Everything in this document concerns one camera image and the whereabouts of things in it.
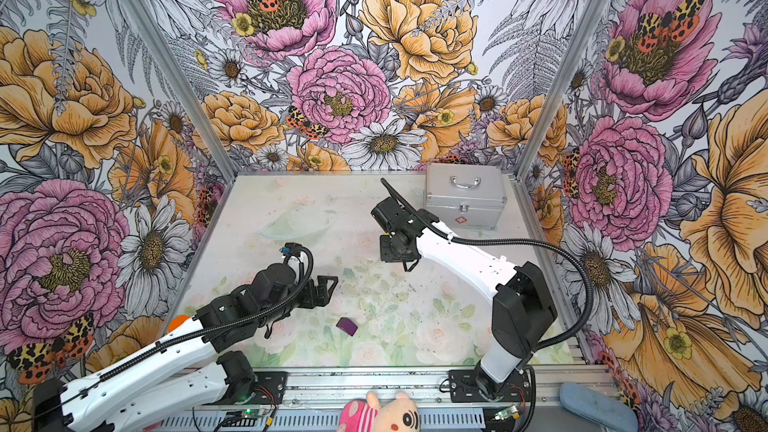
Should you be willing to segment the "purple wood block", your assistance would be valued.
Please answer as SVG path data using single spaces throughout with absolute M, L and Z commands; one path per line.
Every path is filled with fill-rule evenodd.
M 354 337 L 358 331 L 358 325 L 348 317 L 341 317 L 337 321 L 336 327 L 350 337 Z

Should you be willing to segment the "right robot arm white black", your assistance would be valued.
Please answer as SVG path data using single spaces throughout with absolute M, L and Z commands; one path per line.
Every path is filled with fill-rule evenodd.
M 544 335 L 558 318 L 542 270 L 531 262 L 515 265 L 485 251 L 501 245 L 530 245 L 529 239 L 465 239 L 434 214 L 415 209 L 384 178 L 389 196 L 371 211 L 383 230 L 380 259 L 400 263 L 407 272 L 432 261 L 478 291 L 491 304 L 493 339 L 475 367 L 475 389 L 498 400 L 510 378 L 544 347 Z

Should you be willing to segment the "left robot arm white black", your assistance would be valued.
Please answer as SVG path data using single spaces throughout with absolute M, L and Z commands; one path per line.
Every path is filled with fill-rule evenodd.
M 267 403 L 236 344 L 259 329 L 270 334 L 296 308 L 327 306 L 335 276 L 314 277 L 309 265 L 274 263 L 249 284 L 213 299 L 154 343 L 98 372 L 64 383 L 49 379 L 33 393 L 35 431 L 138 431 L 171 413 L 200 405 Z

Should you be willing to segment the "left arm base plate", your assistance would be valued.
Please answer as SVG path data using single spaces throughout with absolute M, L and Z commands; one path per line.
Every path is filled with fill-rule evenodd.
M 229 380 L 224 404 L 269 405 L 283 403 L 288 373 L 284 371 L 246 371 Z

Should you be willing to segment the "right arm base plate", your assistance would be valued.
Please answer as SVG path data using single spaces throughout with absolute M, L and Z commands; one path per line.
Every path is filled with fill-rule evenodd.
M 530 368 L 515 370 L 503 383 L 495 382 L 480 367 L 452 369 L 442 384 L 453 403 L 529 402 L 534 395 L 535 376 Z

